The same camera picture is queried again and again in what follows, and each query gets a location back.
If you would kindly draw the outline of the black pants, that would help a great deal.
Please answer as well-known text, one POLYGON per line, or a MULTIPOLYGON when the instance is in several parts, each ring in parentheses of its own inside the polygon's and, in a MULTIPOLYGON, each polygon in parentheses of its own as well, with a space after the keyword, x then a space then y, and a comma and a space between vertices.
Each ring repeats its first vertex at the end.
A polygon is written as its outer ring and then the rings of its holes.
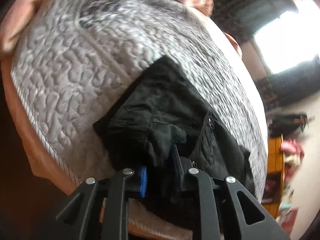
POLYGON ((169 57, 147 68, 93 128, 115 170, 146 168, 142 204, 172 224, 190 228, 196 207, 192 194, 177 191, 173 148, 209 176, 234 176, 255 192, 249 151, 169 57))

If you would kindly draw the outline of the orange wooden cabinet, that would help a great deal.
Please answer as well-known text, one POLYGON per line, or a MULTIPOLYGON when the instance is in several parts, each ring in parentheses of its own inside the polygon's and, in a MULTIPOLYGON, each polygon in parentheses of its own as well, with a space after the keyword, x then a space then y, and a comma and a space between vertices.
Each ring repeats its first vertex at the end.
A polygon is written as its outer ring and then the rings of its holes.
POLYGON ((283 136, 268 141, 267 177, 262 200, 263 207, 276 219, 284 190, 285 160, 281 150, 283 136))

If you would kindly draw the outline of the pink clothes pile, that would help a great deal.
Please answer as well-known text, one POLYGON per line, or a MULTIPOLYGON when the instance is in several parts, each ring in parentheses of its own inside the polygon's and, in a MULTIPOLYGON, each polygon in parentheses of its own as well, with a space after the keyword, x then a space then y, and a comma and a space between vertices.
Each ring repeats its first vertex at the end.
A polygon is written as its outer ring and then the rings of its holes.
POLYGON ((292 180, 304 159, 304 150, 296 140, 283 140, 280 150, 284 152, 285 181, 292 180))

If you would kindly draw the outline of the pink pillow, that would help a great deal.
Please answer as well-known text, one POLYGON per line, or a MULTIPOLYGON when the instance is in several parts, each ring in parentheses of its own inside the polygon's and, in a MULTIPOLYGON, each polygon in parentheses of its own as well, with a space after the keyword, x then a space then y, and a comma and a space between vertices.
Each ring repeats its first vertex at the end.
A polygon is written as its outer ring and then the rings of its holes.
POLYGON ((229 35, 228 33, 224 33, 224 35, 227 37, 227 39, 229 40, 239 57, 242 58, 242 50, 239 44, 236 42, 236 40, 233 37, 231 37, 231 35, 229 35))

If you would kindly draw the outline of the grey patterned quilted mattress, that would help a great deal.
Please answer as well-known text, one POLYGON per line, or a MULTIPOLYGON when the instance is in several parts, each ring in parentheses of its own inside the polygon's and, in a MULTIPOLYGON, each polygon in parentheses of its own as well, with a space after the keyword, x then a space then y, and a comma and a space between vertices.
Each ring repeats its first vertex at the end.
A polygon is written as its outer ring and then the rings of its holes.
POLYGON ((50 0, 23 32, 10 71, 36 141, 74 183, 39 239, 252 239, 266 221, 267 131, 258 90, 218 26, 175 0, 50 0), (190 228, 151 213, 140 169, 115 170, 93 125, 161 57, 178 64, 249 151, 255 192, 191 162, 190 228))

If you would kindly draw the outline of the dark patterned curtain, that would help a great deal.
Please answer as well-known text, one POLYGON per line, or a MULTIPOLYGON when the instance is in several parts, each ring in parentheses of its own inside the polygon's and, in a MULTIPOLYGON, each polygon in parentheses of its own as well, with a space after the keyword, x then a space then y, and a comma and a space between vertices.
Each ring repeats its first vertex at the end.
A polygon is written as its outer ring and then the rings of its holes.
POLYGON ((312 0, 213 0, 212 20, 241 46, 265 109, 319 92, 319 7, 312 0))

